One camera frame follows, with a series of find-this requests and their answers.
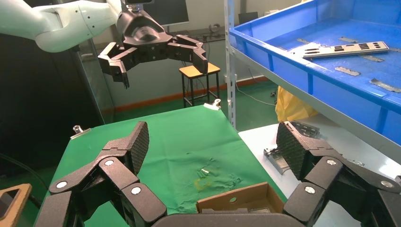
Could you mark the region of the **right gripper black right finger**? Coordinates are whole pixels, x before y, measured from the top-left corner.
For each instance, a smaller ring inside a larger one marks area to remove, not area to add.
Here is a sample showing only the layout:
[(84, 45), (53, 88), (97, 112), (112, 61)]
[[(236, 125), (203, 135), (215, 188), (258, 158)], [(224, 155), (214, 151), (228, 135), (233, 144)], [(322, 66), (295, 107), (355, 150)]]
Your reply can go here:
[(363, 227), (401, 224), (401, 186), (396, 181), (346, 160), (326, 141), (302, 135), (281, 122), (278, 151), (299, 181), (283, 213), (313, 226), (327, 203), (339, 204)]

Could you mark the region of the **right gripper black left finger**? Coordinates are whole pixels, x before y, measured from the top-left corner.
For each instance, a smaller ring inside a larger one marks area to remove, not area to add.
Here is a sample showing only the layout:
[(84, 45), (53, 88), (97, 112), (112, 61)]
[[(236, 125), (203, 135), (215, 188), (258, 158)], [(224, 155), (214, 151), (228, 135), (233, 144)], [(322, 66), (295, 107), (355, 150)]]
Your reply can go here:
[(138, 178), (148, 146), (144, 121), (128, 136), (107, 142), (92, 162), (50, 186), (35, 225), (82, 227), (108, 202), (131, 227), (155, 224), (167, 215), (167, 208)]

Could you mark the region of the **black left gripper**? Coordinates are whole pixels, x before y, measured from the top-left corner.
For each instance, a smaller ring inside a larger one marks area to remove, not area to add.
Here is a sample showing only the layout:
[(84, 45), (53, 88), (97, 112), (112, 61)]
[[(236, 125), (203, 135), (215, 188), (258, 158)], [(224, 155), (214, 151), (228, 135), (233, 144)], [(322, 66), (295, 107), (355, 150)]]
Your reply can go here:
[(139, 64), (167, 58), (190, 62), (202, 74), (208, 73), (203, 43), (186, 35), (172, 37), (145, 11), (124, 11), (117, 19), (123, 45), (109, 43), (98, 55), (104, 74), (130, 87), (127, 71)]

